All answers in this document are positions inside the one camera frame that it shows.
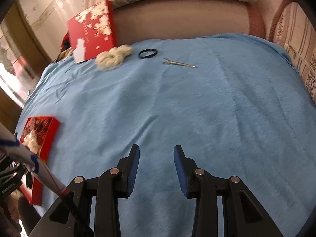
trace black elastic band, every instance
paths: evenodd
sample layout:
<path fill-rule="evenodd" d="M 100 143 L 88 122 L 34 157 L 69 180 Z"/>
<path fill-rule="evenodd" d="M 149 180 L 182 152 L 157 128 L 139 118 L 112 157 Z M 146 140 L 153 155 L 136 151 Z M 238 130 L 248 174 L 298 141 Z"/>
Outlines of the black elastic band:
<path fill-rule="evenodd" d="M 141 56 L 142 53 L 144 52 L 153 52 L 149 55 L 146 55 L 146 56 Z M 146 58 L 152 58 L 154 56 L 156 56 L 158 53 L 158 51 L 156 49 L 145 49 L 145 50 L 142 50 L 139 52 L 138 56 L 141 58 L 141 59 L 146 59 Z"/>

